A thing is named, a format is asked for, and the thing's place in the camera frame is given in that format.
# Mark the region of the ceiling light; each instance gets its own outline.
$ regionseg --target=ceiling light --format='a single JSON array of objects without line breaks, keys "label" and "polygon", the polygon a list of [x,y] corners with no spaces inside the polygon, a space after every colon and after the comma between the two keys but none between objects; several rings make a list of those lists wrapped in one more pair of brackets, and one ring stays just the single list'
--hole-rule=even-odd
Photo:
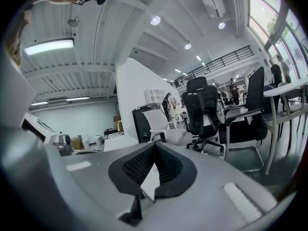
[{"label": "ceiling light", "polygon": [[73,38],[64,38],[57,40],[45,41],[42,43],[34,44],[25,48],[25,51],[28,56],[34,55],[37,53],[41,53],[44,51],[51,51],[56,49],[65,49],[65,48],[73,48],[74,47],[74,39]]},{"label": "ceiling light", "polygon": [[185,45],[185,49],[186,49],[186,50],[189,50],[191,47],[192,47],[192,45],[191,45],[191,44],[187,44],[187,45]]},{"label": "ceiling light", "polygon": [[155,26],[158,25],[159,23],[160,23],[160,17],[157,15],[152,19],[151,24]]},{"label": "ceiling light", "polygon": [[219,29],[223,29],[225,27],[225,23],[224,22],[220,22],[220,24],[218,25]]},{"label": "ceiling light", "polygon": [[81,98],[68,98],[66,101],[76,101],[76,100],[85,100],[89,99],[89,97],[81,97]]},{"label": "ceiling light", "polygon": [[43,101],[43,102],[38,102],[38,103],[32,103],[32,106],[39,106],[39,105],[44,105],[44,104],[48,104],[48,102]]}]

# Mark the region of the desk surface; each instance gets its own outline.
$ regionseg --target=desk surface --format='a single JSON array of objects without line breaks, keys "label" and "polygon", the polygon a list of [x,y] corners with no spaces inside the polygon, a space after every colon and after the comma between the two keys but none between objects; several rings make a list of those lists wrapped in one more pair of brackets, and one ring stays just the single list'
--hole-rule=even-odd
[{"label": "desk surface", "polygon": [[286,93],[288,91],[294,90],[296,88],[302,87],[307,83],[308,83],[308,77],[302,78],[302,79],[299,79],[295,82],[287,84],[285,86],[278,87],[278,88],[275,88],[275,89],[272,89],[272,90],[267,90],[267,91],[264,92],[264,97],[274,97],[274,96]]}]

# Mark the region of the desk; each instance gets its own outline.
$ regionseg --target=desk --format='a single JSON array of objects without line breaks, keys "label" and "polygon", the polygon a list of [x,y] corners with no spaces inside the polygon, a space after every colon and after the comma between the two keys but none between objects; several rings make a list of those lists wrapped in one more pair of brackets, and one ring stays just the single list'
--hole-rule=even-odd
[{"label": "desk", "polygon": [[278,117],[276,116],[276,109],[275,109],[275,103],[274,103],[274,96],[278,96],[281,95],[283,93],[289,92],[291,90],[294,90],[296,88],[302,87],[304,85],[306,85],[308,83],[308,77],[303,78],[303,79],[299,79],[295,82],[292,82],[290,84],[287,84],[285,86],[282,87],[278,87],[272,90],[268,90],[264,92],[264,97],[270,97],[270,105],[271,105],[271,112],[272,112],[272,120],[271,121],[267,121],[266,125],[268,130],[273,134],[273,139],[272,139],[272,144],[271,144],[271,148],[270,148],[270,153],[269,153],[269,161],[268,164],[266,166],[265,169],[265,174],[268,175],[269,171],[270,171],[270,166],[271,163],[273,161],[274,155],[276,153],[276,141],[277,141],[277,125],[280,123],[284,123],[287,121],[290,121],[298,116],[301,116],[305,113],[308,112],[308,107],[304,107],[303,109],[296,111],[290,115],[288,115],[287,113],[283,114],[282,116]]}]

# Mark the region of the black mesh headrest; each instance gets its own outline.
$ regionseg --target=black mesh headrest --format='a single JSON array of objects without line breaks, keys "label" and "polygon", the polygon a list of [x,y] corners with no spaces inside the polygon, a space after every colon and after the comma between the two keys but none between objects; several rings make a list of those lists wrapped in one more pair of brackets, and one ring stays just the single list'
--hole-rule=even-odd
[{"label": "black mesh headrest", "polygon": [[186,91],[196,91],[199,88],[206,87],[207,81],[205,77],[198,77],[187,82]]}]

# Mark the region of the white cabinet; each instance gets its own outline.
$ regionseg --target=white cabinet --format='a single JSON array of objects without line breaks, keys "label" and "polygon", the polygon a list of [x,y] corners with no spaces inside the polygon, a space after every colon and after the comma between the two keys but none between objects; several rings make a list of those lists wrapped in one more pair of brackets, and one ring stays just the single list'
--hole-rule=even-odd
[{"label": "white cabinet", "polygon": [[144,91],[146,103],[162,103],[165,95],[163,90],[147,89]]}]

